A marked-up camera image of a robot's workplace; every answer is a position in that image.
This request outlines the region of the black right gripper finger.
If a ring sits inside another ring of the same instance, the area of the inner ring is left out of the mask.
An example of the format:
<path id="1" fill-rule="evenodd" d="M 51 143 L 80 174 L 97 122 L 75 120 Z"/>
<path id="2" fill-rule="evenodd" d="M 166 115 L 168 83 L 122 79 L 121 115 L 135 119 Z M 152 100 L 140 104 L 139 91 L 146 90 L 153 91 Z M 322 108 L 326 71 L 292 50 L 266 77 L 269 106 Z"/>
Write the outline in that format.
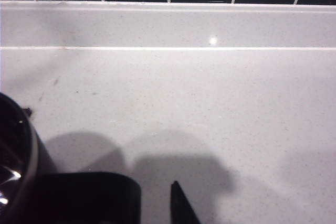
<path id="1" fill-rule="evenodd" d="M 170 196 L 171 223 L 200 224 L 195 211 L 193 210 L 178 181 L 174 181 L 171 185 Z"/>

